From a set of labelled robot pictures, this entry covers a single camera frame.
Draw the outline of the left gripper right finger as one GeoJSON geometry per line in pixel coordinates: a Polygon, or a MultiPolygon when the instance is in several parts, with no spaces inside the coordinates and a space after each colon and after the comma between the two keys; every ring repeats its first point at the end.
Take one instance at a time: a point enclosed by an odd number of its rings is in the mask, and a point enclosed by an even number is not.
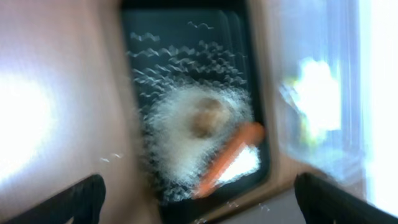
{"type": "Polygon", "coordinates": [[[397,218],[311,174],[296,176],[294,191],[306,224],[397,224],[397,218]]]}

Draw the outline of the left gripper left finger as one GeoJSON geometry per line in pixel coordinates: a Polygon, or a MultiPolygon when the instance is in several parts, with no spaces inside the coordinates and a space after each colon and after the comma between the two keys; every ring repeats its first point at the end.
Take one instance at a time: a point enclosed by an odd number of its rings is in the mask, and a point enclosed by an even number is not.
{"type": "Polygon", "coordinates": [[[67,223],[98,224],[106,196],[104,179],[91,175],[5,224],[67,223]]]}

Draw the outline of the orange carrot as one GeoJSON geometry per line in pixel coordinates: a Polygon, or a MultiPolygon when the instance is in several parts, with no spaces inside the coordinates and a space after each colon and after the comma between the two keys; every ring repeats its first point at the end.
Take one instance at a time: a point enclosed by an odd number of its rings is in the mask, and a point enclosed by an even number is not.
{"type": "Polygon", "coordinates": [[[217,180],[239,156],[246,146],[257,146],[265,138],[264,126],[257,122],[243,123],[227,141],[222,151],[196,186],[193,198],[204,198],[212,194],[217,187],[217,180]]]}

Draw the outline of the white rice pile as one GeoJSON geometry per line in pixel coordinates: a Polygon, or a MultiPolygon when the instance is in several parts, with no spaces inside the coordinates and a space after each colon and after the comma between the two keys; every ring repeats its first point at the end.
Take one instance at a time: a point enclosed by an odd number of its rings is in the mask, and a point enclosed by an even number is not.
{"type": "MultiPolygon", "coordinates": [[[[154,105],[149,126],[155,136],[144,141],[146,165],[152,185],[163,203],[194,200],[201,178],[243,123],[257,122],[242,91],[223,91],[202,84],[173,87],[154,105]],[[190,130],[195,104],[202,98],[215,98],[229,106],[231,117],[220,132],[210,138],[196,138],[190,130]]],[[[224,174],[217,187],[235,183],[259,171],[260,145],[246,146],[224,174]]]]}

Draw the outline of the brown food scrap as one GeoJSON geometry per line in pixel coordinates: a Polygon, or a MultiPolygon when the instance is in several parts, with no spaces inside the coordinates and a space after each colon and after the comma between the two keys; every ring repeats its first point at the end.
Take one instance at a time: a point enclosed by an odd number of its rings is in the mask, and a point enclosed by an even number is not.
{"type": "Polygon", "coordinates": [[[210,138],[230,120],[229,106],[215,98],[202,98],[195,104],[190,130],[196,138],[210,138]]]}

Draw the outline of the white tissue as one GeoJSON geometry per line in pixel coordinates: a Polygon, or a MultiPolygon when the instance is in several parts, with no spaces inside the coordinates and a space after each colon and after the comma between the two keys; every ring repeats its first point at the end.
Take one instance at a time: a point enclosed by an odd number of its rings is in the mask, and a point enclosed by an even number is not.
{"type": "Polygon", "coordinates": [[[341,128],[340,84],[324,61],[305,58],[299,63],[300,78],[294,83],[295,104],[308,120],[313,134],[341,128]]]}

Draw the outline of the clear plastic bin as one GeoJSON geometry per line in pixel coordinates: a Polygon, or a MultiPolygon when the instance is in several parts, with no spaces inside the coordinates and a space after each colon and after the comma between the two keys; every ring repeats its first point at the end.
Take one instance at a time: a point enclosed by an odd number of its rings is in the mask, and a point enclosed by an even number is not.
{"type": "Polygon", "coordinates": [[[397,172],[397,0],[277,7],[282,147],[338,182],[397,172]]]}

